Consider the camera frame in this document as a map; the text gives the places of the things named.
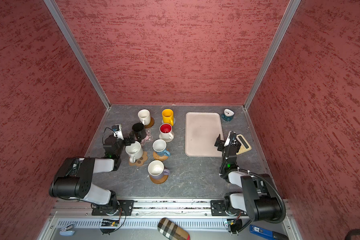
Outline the black mug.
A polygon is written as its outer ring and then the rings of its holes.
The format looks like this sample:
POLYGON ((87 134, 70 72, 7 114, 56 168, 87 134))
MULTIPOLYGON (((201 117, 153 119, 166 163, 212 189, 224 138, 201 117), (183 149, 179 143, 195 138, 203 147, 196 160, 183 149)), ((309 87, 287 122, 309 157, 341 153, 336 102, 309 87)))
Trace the black mug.
POLYGON ((143 123, 136 123, 132 127, 133 134, 136 140, 141 143, 147 137, 145 125, 143 123))

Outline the pink flower coaster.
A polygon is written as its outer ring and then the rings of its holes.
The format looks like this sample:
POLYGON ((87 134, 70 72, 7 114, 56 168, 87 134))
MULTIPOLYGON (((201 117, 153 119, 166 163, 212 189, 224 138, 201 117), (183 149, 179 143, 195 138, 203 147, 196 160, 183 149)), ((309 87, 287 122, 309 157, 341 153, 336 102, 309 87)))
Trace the pink flower coaster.
POLYGON ((146 137, 142 139, 141 146, 144 146, 145 144, 151 142, 153 140, 153 136, 151 135, 151 129, 145 129, 146 131, 146 137))

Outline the cork paw print coaster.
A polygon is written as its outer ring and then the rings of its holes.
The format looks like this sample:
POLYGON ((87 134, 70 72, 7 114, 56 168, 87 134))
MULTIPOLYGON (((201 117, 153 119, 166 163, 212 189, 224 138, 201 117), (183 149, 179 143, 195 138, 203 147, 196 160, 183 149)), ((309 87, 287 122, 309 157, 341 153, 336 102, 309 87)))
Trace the cork paw print coaster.
POLYGON ((147 160, 148 160, 148 152, 144 151, 144 152, 143 152, 143 155, 142 155, 142 157, 141 157, 140 159, 137 159, 137 160, 135 161, 135 163, 129 162, 129 165, 130 165, 130 166, 140 167, 140 166, 143 166, 144 163, 145 163, 147 160))

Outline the white mug with handle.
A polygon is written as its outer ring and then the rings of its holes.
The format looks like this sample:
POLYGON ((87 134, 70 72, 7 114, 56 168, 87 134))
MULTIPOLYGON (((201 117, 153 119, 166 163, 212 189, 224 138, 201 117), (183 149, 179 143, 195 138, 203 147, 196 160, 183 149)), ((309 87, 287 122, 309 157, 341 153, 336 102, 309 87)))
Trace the white mug with handle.
POLYGON ((147 126, 151 123, 151 113, 149 110, 147 109, 143 109, 140 110, 138 112, 138 117, 140 119, 140 122, 144 125, 147 126))

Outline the dark amber round coaster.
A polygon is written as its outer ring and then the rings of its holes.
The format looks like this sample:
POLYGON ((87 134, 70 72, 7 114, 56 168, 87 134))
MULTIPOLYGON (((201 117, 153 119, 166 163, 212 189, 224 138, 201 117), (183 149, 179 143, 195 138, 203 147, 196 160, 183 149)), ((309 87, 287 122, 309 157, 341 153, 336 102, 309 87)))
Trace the dark amber round coaster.
POLYGON ((151 128, 155 124, 155 119, 151 117, 150 123, 148 125, 145 125, 145 129, 151 128))

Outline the white blue mug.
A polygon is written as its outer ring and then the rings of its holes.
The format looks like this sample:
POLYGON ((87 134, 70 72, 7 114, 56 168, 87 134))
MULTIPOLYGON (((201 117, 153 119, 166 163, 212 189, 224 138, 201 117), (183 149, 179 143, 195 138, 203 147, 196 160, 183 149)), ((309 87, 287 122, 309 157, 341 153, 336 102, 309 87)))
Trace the white blue mug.
POLYGON ((167 150, 167 143, 164 140, 156 140, 153 143, 154 152, 160 157, 169 157, 171 153, 167 150))

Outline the rattan round coaster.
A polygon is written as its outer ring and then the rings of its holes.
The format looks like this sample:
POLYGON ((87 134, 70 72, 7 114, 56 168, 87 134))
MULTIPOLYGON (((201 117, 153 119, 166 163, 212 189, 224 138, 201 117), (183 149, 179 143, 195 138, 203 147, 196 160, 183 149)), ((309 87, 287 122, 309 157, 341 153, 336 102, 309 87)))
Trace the rattan round coaster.
POLYGON ((162 155, 162 156, 160 156, 160 155, 159 155, 157 152, 155 152, 155 151, 153 152, 154 160, 161 161, 161 162, 167 160, 170 155, 171 155, 170 152, 167 151, 167 150, 165 150, 165 151, 163 152, 163 155, 162 155))

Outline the white mug back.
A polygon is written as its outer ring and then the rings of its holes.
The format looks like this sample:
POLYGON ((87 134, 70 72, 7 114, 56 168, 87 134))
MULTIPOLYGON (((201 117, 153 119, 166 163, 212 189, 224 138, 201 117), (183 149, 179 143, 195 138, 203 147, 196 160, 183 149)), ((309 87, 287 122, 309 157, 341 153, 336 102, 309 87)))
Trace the white mug back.
POLYGON ((148 172, 151 178, 161 180, 170 175, 170 171, 165 168, 162 161, 152 161, 148 166, 148 172))

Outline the red interior mug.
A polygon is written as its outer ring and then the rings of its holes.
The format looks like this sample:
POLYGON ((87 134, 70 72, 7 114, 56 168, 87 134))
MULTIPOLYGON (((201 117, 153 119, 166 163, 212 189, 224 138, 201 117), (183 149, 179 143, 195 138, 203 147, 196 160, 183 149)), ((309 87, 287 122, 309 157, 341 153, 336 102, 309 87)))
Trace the red interior mug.
POLYGON ((170 124, 162 124, 160 126, 160 133, 173 132, 173 127, 170 124))

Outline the yellow mug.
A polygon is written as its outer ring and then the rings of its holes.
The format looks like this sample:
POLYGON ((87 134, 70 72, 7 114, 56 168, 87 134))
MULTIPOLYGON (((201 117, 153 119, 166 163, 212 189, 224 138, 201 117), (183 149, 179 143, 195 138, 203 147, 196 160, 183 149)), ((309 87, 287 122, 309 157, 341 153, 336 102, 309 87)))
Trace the yellow mug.
POLYGON ((162 111, 163 124, 168 124, 167 118, 174 116, 174 111, 171 109, 165 109, 162 111))

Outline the brown wooden round coaster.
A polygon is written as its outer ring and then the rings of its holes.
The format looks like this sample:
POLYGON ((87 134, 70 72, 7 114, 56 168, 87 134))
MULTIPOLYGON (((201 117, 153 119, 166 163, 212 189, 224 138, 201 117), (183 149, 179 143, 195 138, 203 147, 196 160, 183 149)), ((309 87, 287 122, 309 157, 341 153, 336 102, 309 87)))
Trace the brown wooden round coaster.
POLYGON ((150 179, 151 181, 154 183, 154 184, 157 184, 157 185, 160 185, 162 183, 164 183, 167 179, 168 179, 168 175, 164 175, 161 179, 154 179, 152 176, 150 176, 150 179))

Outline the multicolour woven round coaster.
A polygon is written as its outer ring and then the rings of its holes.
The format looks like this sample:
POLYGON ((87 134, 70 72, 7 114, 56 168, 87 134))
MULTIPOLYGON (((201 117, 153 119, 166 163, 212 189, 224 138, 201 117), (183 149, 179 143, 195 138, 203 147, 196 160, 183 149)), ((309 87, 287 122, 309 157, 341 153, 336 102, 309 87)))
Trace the multicolour woven round coaster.
POLYGON ((160 133, 159 134, 159 138, 161 140, 164 140, 166 143, 171 142, 174 139, 174 134, 173 132, 169 132, 169 133, 160 133))

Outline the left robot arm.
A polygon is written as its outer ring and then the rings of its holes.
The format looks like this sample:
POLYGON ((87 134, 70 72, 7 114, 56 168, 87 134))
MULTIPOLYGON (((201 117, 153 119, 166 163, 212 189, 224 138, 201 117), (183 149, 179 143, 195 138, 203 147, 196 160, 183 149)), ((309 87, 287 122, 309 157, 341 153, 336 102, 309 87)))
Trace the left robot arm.
POLYGON ((116 193, 92 183, 97 173, 115 172, 121 165, 121 154, 126 146, 135 143, 132 133, 123 140, 110 135, 103 143, 103 158, 67 158, 57 171, 49 189, 49 195, 63 200, 79 200, 91 203, 93 215, 121 215, 123 208, 116 193))

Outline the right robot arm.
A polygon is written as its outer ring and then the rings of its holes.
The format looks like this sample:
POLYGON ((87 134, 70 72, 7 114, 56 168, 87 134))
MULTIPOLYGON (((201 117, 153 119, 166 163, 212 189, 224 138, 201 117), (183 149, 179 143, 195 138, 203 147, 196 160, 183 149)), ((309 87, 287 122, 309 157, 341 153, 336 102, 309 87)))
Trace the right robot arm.
POLYGON ((222 208, 229 216, 246 213, 253 222, 266 221, 281 223, 286 217, 285 203, 273 185, 268 174, 257 174, 240 168, 237 164, 237 153, 241 142, 235 132, 229 132, 226 140, 217 137, 215 144, 222 152, 219 176, 226 182, 241 188, 241 192, 224 195, 222 208))

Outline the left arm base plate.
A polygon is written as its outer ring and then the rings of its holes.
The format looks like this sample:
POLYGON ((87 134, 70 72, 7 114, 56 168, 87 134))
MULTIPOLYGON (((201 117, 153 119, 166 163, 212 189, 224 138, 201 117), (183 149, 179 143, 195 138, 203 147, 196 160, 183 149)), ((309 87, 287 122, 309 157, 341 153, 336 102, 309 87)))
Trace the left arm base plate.
POLYGON ((120 214, 130 216, 134 208, 134 200, 117 200, 116 205, 96 205, 92 204, 92 216, 113 217, 120 214))

